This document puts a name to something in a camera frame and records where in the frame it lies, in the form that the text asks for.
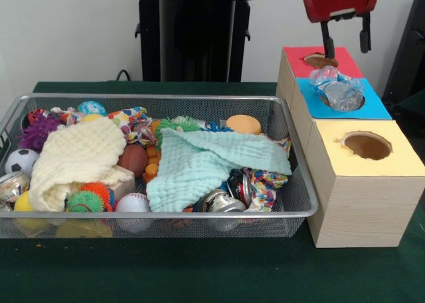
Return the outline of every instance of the baseball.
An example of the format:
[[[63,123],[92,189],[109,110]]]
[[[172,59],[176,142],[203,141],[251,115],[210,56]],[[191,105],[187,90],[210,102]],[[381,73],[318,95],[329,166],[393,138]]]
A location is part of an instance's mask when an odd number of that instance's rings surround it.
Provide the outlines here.
[[[149,201],[141,193],[129,193],[122,197],[117,204],[116,212],[150,212]],[[153,219],[117,219],[120,229],[139,233],[151,226]]]

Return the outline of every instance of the brown ball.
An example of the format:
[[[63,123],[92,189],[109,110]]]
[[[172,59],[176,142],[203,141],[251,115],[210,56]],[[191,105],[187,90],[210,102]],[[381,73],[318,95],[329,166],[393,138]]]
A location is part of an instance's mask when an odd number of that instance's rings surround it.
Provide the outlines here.
[[[149,157],[147,156],[145,148],[134,144],[124,148],[124,152],[120,156],[117,164],[120,167],[134,172],[135,177],[138,178],[145,170],[148,159]]]

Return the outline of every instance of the soccer ball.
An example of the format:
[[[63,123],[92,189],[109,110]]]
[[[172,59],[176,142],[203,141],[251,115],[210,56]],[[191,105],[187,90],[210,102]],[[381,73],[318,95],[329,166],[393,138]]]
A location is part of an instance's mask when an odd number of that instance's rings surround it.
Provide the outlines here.
[[[39,154],[31,149],[18,149],[12,152],[5,164],[6,173],[16,171],[25,172],[30,178],[33,172],[34,163],[39,158]]]

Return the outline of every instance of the blue paper top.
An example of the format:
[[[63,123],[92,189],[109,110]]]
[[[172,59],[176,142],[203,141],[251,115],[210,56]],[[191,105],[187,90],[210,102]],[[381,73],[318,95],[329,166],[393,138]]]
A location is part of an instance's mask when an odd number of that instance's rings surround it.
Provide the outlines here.
[[[316,119],[378,119],[392,120],[390,114],[381,102],[377,93],[373,90],[367,79],[360,79],[365,85],[365,104],[362,108],[352,112],[337,112],[316,95],[315,88],[307,78],[298,78],[298,85],[307,103],[311,116]]]

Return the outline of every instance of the orange spiky ball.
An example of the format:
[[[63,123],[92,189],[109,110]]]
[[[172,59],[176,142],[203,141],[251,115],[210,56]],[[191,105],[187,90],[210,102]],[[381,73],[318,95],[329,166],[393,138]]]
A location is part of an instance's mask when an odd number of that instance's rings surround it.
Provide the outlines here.
[[[89,182],[81,186],[80,191],[89,191],[92,193],[97,194],[100,199],[102,200],[102,203],[104,204],[104,209],[107,212],[112,212],[112,206],[111,206],[111,196],[108,187],[106,187],[101,182]]]

